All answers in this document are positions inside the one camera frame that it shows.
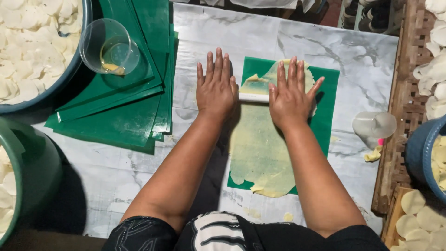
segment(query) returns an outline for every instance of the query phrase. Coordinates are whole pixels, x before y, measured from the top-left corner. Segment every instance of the rolling pin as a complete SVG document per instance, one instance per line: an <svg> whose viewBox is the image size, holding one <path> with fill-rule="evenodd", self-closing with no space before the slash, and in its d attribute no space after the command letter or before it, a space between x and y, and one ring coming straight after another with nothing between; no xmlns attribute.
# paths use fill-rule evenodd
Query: rolling pin
<svg viewBox="0 0 446 251"><path fill-rule="evenodd" d="M239 92L239 100L241 102L269 103L269 95Z"/></svg>

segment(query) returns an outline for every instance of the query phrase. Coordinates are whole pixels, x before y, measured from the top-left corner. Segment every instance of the forearm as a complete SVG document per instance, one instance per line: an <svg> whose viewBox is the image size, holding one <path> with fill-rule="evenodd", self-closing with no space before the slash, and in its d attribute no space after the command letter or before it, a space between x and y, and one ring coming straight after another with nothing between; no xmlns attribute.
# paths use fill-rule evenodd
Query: forearm
<svg viewBox="0 0 446 251"><path fill-rule="evenodd" d="M198 115L137 194L123 219L134 215L153 216L180 231L221 127L221 122Z"/></svg>
<svg viewBox="0 0 446 251"><path fill-rule="evenodd" d="M365 224L307 124L284 132L307 226L324 237Z"/></svg>

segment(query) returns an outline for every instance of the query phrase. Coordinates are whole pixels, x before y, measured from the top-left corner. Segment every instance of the left hand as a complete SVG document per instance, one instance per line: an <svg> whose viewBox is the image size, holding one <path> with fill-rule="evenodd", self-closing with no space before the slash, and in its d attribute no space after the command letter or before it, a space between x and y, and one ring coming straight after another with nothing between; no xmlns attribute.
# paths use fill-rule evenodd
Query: left hand
<svg viewBox="0 0 446 251"><path fill-rule="evenodd" d="M235 77L230 77L229 55L222 57L217 48L214 67L212 52L207 53L206 78L201 63L197 64L198 114L216 122L225 122L234 112L238 101L239 87Z"/></svg>

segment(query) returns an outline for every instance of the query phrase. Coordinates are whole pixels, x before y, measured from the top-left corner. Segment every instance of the plastic cup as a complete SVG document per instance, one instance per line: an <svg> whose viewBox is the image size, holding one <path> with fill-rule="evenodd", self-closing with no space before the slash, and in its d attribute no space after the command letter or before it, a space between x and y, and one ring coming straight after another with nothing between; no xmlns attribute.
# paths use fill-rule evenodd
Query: plastic cup
<svg viewBox="0 0 446 251"><path fill-rule="evenodd" d="M396 118L386 112L360 112L354 118L352 126L359 136L388 138L396 130Z"/></svg>
<svg viewBox="0 0 446 251"><path fill-rule="evenodd" d="M140 52L126 28L110 18L90 23L79 40L82 61L101 74L125 75L139 62Z"/></svg>

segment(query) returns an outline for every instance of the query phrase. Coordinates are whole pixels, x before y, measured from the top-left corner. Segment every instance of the hand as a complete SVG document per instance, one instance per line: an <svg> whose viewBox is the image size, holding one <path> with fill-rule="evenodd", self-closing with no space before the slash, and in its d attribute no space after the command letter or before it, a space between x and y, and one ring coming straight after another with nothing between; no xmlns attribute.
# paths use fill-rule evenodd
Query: hand
<svg viewBox="0 0 446 251"><path fill-rule="evenodd" d="M277 86L269 83L269 112L274 124L284 133L297 125L307 124L316 92L324 81L321 77L305 94L304 61L296 66L297 57L292 57L285 78L284 63L277 67Z"/></svg>
<svg viewBox="0 0 446 251"><path fill-rule="evenodd" d="M207 53L206 79L201 63L197 64L198 114L221 123L232 115L239 97L239 87L235 77L230 77L229 65L228 54L222 58L220 48L217 48L215 67L212 52Z"/></svg>

